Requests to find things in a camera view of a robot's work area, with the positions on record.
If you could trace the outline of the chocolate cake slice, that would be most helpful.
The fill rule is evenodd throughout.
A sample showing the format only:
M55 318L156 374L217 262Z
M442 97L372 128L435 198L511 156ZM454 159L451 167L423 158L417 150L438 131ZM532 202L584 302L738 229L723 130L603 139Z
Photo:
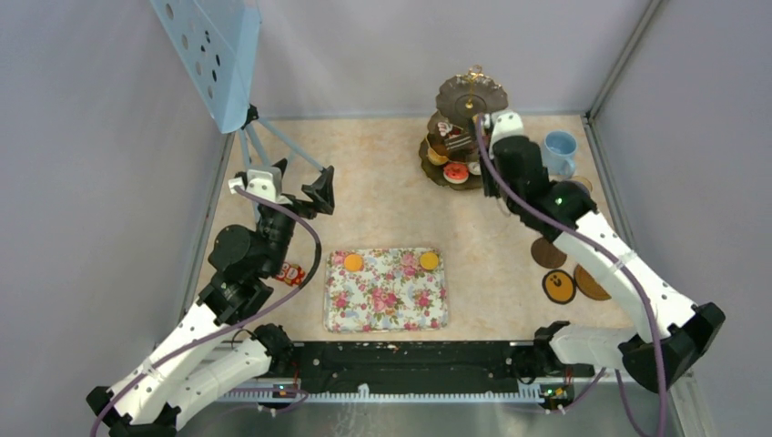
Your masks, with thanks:
M436 128L441 137L450 137L454 130L454 125L446 121L441 121L437 123Z

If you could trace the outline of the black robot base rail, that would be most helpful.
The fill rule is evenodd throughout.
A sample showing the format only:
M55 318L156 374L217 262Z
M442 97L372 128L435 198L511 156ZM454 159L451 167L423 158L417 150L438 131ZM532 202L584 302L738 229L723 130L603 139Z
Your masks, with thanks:
M540 378L592 378L588 364L565 366L532 344L474 341L306 341L270 373L310 393L515 393Z

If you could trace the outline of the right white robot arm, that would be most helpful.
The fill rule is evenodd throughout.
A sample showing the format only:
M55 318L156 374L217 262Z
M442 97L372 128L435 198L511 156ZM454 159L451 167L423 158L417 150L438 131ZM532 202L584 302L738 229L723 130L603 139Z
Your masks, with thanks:
M669 389L707 351L726 315L667 285L611 228L583 186L549 178L537 144L515 135L489 142L480 158L489 197L576 261L633 322L627 329L556 321L536 331L533 361L546 375L569 364L626 371L640 386Z

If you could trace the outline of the white striped donut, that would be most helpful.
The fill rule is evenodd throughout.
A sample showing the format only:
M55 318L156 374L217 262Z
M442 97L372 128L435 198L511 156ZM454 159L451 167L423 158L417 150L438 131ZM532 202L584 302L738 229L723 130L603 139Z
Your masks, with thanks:
M469 161L467 163L467 168L471 175L480 176L482 174L479 161Z

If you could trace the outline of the red donut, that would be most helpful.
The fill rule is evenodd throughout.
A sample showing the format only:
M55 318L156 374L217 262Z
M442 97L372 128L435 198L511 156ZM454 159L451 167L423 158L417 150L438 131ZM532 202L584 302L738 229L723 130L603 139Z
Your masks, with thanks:
M467 165L459 162L448 162L443 167L442 173L444 179L453 185L465 183L470 176Z

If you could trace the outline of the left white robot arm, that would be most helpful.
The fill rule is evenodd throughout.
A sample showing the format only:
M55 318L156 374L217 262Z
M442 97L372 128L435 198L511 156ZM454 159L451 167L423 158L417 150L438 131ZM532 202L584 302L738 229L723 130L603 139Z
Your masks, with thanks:
M240 350L199 367L229 334L297 296L320 267L321 239L310 221L335 209L335 169L322 168L314 182L302 186L306 197L299 199L282 191L287 165L283 158L229 180L230 192L257 205L257 224L228 225L218 233L208 256L215 272L183 319L126 377L87 395L96 415L90 435L106 426L111 436L174 436L199 411L245 380L288 371L292 353L279 327L265 334L255 331ZM280 274L297 226L314 241L313 264L299 284L271 302L273 288L267 281Z

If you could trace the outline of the orange bun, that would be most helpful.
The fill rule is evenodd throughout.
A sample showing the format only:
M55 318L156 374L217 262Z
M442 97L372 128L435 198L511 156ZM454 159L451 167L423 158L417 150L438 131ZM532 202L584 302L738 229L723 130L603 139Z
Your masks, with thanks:
M427 159L434 166L444 166L449 159L446 156L440 155L432 147L427 148Z

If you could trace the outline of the orange macaron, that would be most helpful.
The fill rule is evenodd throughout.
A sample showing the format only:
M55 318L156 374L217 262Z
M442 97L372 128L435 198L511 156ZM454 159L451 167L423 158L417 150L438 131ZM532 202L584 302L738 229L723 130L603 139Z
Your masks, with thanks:
M425 270L434 270L440 265L440 257L436 252L428 251L420 255L419 263Z
M347 271L356 272L363 269L363 257L357 253L348 254L343 260L343 267Z

